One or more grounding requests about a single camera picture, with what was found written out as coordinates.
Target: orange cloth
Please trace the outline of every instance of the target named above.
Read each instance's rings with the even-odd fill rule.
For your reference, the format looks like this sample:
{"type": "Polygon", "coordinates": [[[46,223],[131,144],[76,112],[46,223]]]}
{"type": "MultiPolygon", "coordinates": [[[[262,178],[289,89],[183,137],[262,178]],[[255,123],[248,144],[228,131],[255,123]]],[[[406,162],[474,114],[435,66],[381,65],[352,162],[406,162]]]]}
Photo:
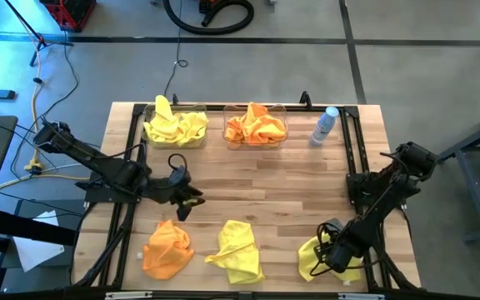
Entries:
{"type": "Polygon", "coordinates": [[[169,279],[186,266],[193,256],[190,237],[172,220],[160,222],[157,231],[143,245],[142,270],[155,279],[169,279]]]}
{"type": "Polygon", "coordinates": [[[247,113],[227,121],[225,138],[231,142],[250,145],[271,144],[286,138],[287,132],[281,120],[268,114],[268,109],[250,102],[247,113]]]}

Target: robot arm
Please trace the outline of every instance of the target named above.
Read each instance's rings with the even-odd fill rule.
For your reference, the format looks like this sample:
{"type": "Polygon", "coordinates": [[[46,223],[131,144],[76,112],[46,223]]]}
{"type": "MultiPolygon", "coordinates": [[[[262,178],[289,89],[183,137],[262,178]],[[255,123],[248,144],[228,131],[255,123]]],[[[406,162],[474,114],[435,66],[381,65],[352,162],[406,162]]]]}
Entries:
{"type": "MultiPolygon", "coordinates": [[[[116,157],[124,154],[108,156],[76,139],[64,123],[47,122],[33,140],[47,153],[64,153],[94,172],[90,182],[77,182],[76,185],[90,193],[95,193],[95,199],[104,199],[111,203],[135,203],[138,198],[151,198],[157,203],[177,204],[177,216],[184,221],[193,206],[203,204],[200,198],[203,193],[191,187],[190,173],[186,160],[180,154],[173,154],[168,159],[172,173],[169,177],[151,178],[152,170],[143,157],[137,162],[116,157]],[[171,159],[181,157],[185,165],[174,167],[171,159]]],[[[145,149],[144,144],[135,146],[145,149]]]]}
{"type": "Polygon", "coordinates": [[[347,176],[351,201],[369,202],[369,209],[342,230],[330,223],[320,225],[322,232],[331,236],[331,242],[320,243],[314,251],[320,261],[338,273],[346,270],[352,257],[361,258],[370,247],[377,251],[380,259],[387,256],[378,242],[377,228],[394,208],[401,207],[406,198],[420,192],[418,182],[431,177],[437,161],[436,155],[413,142],[400,145],[394,154],[383,155],[389,156],[392,163],[381,172],[347,176]]]}

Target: black hose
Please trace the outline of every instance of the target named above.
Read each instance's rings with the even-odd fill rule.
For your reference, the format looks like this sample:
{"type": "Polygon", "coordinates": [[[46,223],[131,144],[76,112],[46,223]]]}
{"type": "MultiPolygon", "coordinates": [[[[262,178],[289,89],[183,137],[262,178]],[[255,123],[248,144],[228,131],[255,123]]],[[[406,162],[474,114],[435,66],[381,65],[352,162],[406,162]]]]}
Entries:
{"type": "Polygon", "coordinates": [[[238,30],[245,28],[247,25],[249,25],[249,23],[253,20],[253,17],[255,16],[255,9],[253,8],[253,5],[247,0],[221,0],[216,3],[205,15],[205,18],[201,23],[204,27],[208,26],[208,24],[213,20],[214,16],[216,16],[219,11],[229,5],[240,5],[241,7],[246,8],[247,16],[242,21],[231,26],[221,28],[200,28],[188,25],[185,22],[181,21],[181,19],[179,19],[177,15],[175,15],[175,12],[173,12],[172,6],[170,5],[170,0],[163,0],[163,4],[167,15],[177,26],[179,26],[182,30],[186,32],[199,35],[220,35],[235,33],[238,30]]]}

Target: desk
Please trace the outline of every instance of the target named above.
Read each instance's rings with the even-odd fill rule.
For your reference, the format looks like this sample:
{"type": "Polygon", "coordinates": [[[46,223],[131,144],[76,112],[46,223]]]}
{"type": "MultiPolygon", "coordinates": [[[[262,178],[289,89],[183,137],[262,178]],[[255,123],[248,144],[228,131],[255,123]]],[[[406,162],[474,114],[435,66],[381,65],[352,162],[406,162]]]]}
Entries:
{"type": "MultiPolygon", "coordinates": [[[[133,112],[133,102],[115,102],[102,143],[102,152],[124,150],[133,112]]],[[[378,171],[390,160],[378,155],[389,152],[381,108],[358,106],[370,169],[378,171]]],[[[366,283],[344,286],[326,274],[305,282],[298,274],[297,250],[314,236],[316,226],[330,218],[346,223],[355,213],[348,203],[345,175],[348,173],[343,130],[340,120],[323,147],[310,148],[308,139],[320,112],[289,112],[289,138],[280,150],[231,151],[222,137],[223,117],[208,112],[207,146],[204,149],[169,151],[148,148],[147,164],[154,176],[167,176],[171,170],[167,158],[178,152],[186,156],[192,185],[203,190],[207,202],[195,207],[185,223],[180,224],[192,240],[195,255],[175,277],[167,281],[145,275],[137,254],[148,242],[157,224],[174,218],[175,207],[143,199],[132,225],[122,289],[154,290],[249,290],[275,292],[366,291],[366,283]],[[227,220],[252,224],[260,249],[266,279],[254,285],[230,285],[226,271],[206,264],[203,259],[218,252],[218,233],[227,220]]],[[[142,131],[138,122],[135,142],[142,131]]],[[[356,147],[352,132],[352,145],[356,147]]],[[[83,277],[105,247],[113,205],[99,203],[82,224],[74,257],[73,281],[83,277]]],[[[411,283],[420,286],[413,247],[407,224],[399,212],[392,212],[385,222],[387,252],[411,283]]],[[[118,264],[118,249],[112,255],[110,276],[118,264]]]]}

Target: gray floor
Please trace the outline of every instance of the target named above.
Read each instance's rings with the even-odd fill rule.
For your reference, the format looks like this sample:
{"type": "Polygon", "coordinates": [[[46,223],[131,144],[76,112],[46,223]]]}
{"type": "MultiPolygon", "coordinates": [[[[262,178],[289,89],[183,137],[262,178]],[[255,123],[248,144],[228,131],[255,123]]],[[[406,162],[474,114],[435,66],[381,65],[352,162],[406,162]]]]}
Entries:
{"type": "MultiPolygon", "coordinates": [[[[184,1],[183,19],[197,23],[201,19],[197,3],[184,1]]],[[[60,34],[38,2],[13,2],[39,32],[60,34]]],[[[275,7],[263,0],[252,2],[257,12],[253,23],[226,38],[345,38],[337,0],[278,0],[275,7]]],[[[347,8],[355,38],[480,41],[480,0],[348,0],[347,8]]],[[[216,24],[237,20],[237,13],[243,14],[236,7],[227,8],[216,24]]],[[[0,33],[23,33],[2,2],[0,33]]],[[[81,36],[176,34],[160,6],[145,0],[98,0],[81,36]]],[[[182,36],[193,37],[185,32],[182,36]]],[[[77,43],[68,51],[79,88],[49,118],[69,123],[82,140],[101,143],[111,102],[152,101],[163,92],[175,48],[173,43],[77,43]]],[[[0,88],[18,93],[14,101],[0,101],[0,114],[17,115],[24,126],[31,124],[31,78],[37,71],[27,65],[32,51],[30,42],[0,42],[0,88]]],[[[168,92],[181,101],[295,103],[301,91],[308,90],[316,103],[357,103],[343,44],[186,43],[181,58],[190,65],[177,70],[168,92]]],[[[41,59],[45,84],[37,100],[39,112],[74,84],[62,47],[42,51],[41,59]]],[[[357,60],[367,103],[382,106],[392,148],[412,140],[440,152],[478,128],[480,47],[357,46],[357,60]]],[[[14,138],[9,153],[18,143],[14,138]]],[[[26,164],[31,153],[26,146],[17,165],[26,164]]],[[[71,163],[64,156],[48,157],[56,165],[71,163]]],[[[0,183],[13,179],[8,171],[11,161],[9,155],[0,183]]],[[[88,172],[75,167],[60,173],[88,172]]],[[[83,198],[72,182],[58,179],[21,183],[7,192],[38,199],[83,198]]],[[[0,209],[12,211],[14,204],[0,197],[0,209]]],[[[466,245],[461,239],[480,225],[458,165],[447,162],[439,167],[408,206],[422,285],[434,292],[480,296],[480,242],[466,245]]],[[[64,284],[65,269],[58,271],[64,284]]],[[[50,284],[37,272],[28,276],[37,285],[50,284]]],[[[21,290],[11,279],[5,287],[21,290]]]]}

